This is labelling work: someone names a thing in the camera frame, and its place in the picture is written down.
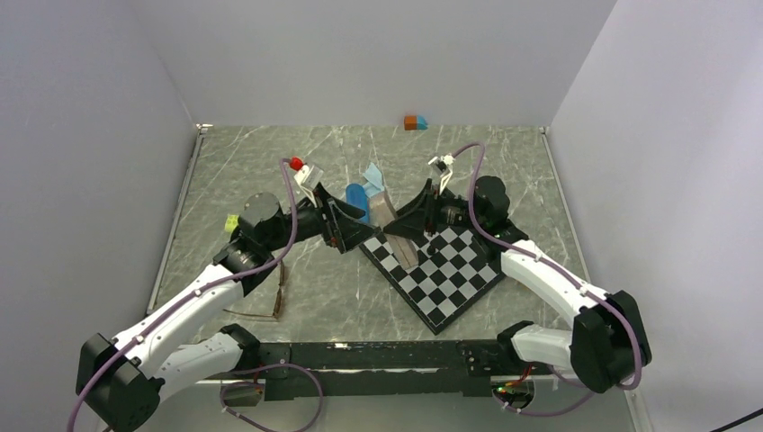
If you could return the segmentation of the light blue cloth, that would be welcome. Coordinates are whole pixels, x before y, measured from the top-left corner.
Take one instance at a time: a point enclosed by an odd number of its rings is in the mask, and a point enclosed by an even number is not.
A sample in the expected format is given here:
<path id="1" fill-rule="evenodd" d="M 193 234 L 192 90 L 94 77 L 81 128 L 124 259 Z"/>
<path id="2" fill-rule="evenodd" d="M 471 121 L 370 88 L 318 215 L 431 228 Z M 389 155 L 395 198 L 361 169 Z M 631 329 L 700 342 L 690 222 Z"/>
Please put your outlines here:
<path id="1" fill-rule="evenodd" d="M 363 189 L 368 198 L 385 191 L 382 171 L 374 163 L 368 165 L 363 173 L 363 177 L 365 180 Z"/>

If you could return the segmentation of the brown brick block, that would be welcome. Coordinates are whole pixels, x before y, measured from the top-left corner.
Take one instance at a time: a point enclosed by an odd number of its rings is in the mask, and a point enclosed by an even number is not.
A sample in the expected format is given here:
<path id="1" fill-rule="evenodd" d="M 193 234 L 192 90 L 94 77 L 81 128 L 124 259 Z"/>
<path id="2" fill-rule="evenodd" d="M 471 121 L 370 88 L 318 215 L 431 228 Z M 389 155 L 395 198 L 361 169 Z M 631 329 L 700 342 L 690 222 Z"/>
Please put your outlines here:
<path id="1" fill-rule="evenodd" d="M 409 270 L 419 264 L 415 243 L 399 234 L 399 228 L 395 225 L 398 216 L 393 208 L 386 192 L 379 192 L 368 199 L 370 221 L 382 229 L 382 234 L 390 244 L 393 256 L 399 265 Z"/>

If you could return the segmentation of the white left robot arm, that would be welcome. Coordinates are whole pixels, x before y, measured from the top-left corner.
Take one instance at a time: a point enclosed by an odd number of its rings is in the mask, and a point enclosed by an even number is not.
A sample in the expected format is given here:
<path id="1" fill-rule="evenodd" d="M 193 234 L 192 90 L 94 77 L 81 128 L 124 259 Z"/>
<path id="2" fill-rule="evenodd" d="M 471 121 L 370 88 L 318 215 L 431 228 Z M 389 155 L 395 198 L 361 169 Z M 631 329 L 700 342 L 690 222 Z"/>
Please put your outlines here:
<path id="1" fill-rule="evenodd" d="M 229 242 L 186 288 L 116 336 L 97 333 L 82 345 L 69 430 L 83 405 L 111 430 L 134 431 L 162 402 L 202 379 L 226 372 L 248 377 L 259 364 L 260 342 L 243 327 L 227 325 L 195 345 L 188 339 L 272 273 L 282 261 L 275 251 L 286 255 L 295 242 L 321 236 L 345 253 L 381 231 L 322 185 L 290 206 L 284 213 L 275 195 L 251 196 Z"/>

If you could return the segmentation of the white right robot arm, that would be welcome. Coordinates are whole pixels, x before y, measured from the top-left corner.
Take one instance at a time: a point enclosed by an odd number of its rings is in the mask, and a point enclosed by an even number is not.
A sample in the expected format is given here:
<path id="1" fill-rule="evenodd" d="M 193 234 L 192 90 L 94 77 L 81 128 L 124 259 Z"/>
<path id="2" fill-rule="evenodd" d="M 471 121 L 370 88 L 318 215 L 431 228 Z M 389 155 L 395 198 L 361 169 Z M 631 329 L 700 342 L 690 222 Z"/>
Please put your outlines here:
<path id="1" fill-rule="evenodd" d="M 498 366 L 518 374 L 530 364 L 573 372 L 595 393 L 613 387 L 632 390 L 652 359 L 636 300 L 586 282 L 554 261 L 509 219 L 510 199 L 502 180 L 479 177 L 467 196 L 438 191 L 427 181 L 421 192 L 397 211 L 385 234 L 420 239 L 445 227 L 469 230 L 501 272 L 529 288 L 569 325 L 545 328 L 523 320 L 497 336 Z"/>

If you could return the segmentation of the blue glasses case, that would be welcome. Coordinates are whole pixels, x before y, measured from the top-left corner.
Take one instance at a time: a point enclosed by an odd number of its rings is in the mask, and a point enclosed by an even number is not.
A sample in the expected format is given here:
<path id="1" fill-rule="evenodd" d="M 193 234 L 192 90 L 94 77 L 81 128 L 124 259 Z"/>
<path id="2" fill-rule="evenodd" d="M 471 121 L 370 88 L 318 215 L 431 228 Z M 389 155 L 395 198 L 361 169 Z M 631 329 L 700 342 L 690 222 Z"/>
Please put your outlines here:
<path id="1" fill-rule="evenodd" d="M 368 197 L 360 184 L 349 184 L 346 187 L 346 202 L 364 211 L 364 216 L 360 218 L 361 221 L 370 222 Z"/>

